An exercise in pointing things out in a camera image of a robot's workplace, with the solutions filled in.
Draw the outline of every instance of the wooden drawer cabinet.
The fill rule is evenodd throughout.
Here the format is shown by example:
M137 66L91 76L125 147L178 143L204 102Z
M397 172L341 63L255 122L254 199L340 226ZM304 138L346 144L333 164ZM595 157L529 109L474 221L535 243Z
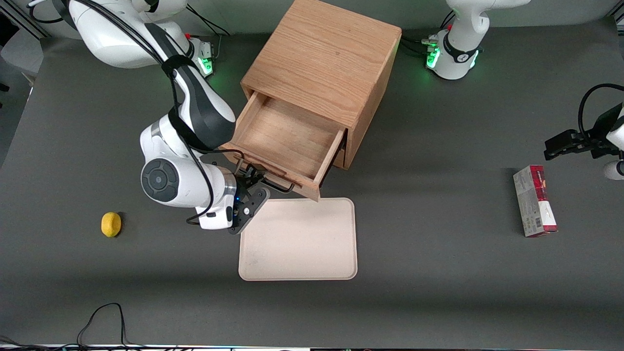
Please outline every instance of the wooden drawer cabinet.
M243 151L270 181L318 200L331 165L351 165L400 38L390 24L295 0L241 81L248 103L222 148Z

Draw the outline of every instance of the open drawer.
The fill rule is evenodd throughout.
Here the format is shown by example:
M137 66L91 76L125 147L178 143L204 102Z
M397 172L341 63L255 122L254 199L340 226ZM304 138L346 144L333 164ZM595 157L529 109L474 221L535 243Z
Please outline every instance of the open drawer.
M263 165L267 179L307 198L320 199L320 184L334 162L344 127L301 107L255 91L222 149L237 149L246 163ZM236 162L238 155L228 158Z

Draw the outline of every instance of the yellow lemon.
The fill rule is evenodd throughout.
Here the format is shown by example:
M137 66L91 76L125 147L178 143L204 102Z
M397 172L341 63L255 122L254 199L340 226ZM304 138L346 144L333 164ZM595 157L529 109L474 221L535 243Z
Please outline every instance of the yellow lemon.
M121 230L121 217L115 212L108 212L102 216L102 233L109 238L119 234Z

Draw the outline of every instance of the gray table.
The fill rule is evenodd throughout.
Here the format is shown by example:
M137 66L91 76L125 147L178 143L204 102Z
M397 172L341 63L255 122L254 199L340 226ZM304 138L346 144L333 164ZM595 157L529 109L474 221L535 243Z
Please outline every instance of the gray table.
M210 82L237 113L265 40L223 40ZM484 46L454 82L397 54L351 170L329 173L323 195L356 206L358 275L251 283L237 274L239 237L186 225L190 210L142 193L139 133L171 106L160 69L45 41L0 174L0 333L70 342L117 301L138 343L621 349L624 183L588 154L545 163L560 232L539 239L521 235L511 183L575 127L589 87L624 82L613 21L495 28ZM597 92L587 123L621 100ZM117 239L99 230L110 210L126 216ZM85 339L118 335L108 310Z

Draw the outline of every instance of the red and white box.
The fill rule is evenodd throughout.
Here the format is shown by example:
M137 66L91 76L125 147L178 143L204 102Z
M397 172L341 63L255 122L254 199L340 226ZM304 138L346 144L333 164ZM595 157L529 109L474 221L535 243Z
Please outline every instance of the red and white box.
M524 236L534 238L556 232L557 223L546 196L544 166L527 166L514 175L514 183Z

